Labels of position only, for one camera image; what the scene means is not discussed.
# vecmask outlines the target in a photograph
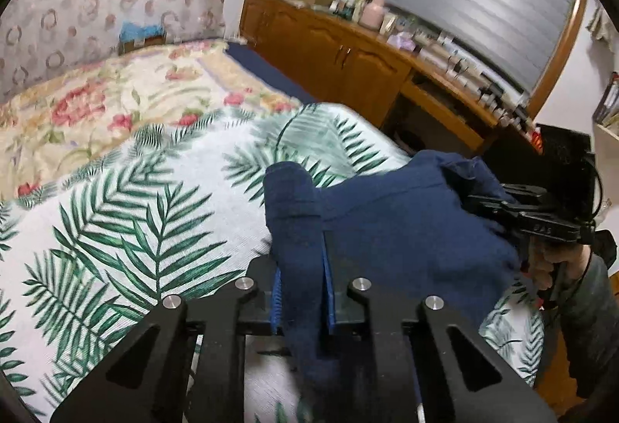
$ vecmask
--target pink bottle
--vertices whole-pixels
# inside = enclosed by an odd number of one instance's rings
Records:
[[[372,0],[363,10],[359,24],[371,30],[379,30],[385,18],[385,0]]]

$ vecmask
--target wooden window frame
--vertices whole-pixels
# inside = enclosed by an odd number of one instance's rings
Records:
[[[587,7],[587,0],[574,0],[572,11],[569,14],[569,19],[565,23],[563,32],[559,36],[556,44],[555,52],[550,57],[546,65],[544,73],[537,81],[530,100],[527,104],[527,110],[532,119],[539,114],[539,111],[544,106],[544,103],[550,96],[556,81],[559,79],[565,63],[568,62],[569,55],[574,48],[574,43],[578,36],[578,32],[583,24],[584,11]]]

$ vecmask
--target palm leaf print blanket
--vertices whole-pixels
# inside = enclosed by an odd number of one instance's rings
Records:
[[[165,295],[208,295],[268,253],[262,179],[284,160],[328,187],[407,158],[342,106],[227,106],[191,126],[144,126],[0,205],[0,366],[41,422]],[[480,334],[532,384],[544,331],[524,281]],[[245,375],[247,422],[311,421],[281,338],[248,340]]]

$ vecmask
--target cabinet handle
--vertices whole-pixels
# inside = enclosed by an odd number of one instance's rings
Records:
[[[340,46],[340,50],[337,51],[337,54],[335,55],[335,59],[333,60],[333,65],[337,65],[337,59],[340,57],[340,53],[342,52],[342,49],[344,48],[344,46]]]
[[[344,56],[344,61],[342,62],[342,69],[344,69],[344,65],[346,65],[346,60],[348,59],[350,53],[351,53],[351,48],[349,48],[349,50],[346,51],[346,56]]]

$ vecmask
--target wooden floor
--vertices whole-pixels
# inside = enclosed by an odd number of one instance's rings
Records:
[[[619,273],[611,278],[611,282],[619,300]],[[559,335],[555,358],[536,391],[557,416],[564,415],[569,408],[582,402],[582,399],[576,396],[576,381],[568,374],[568,356],[562,334]]]

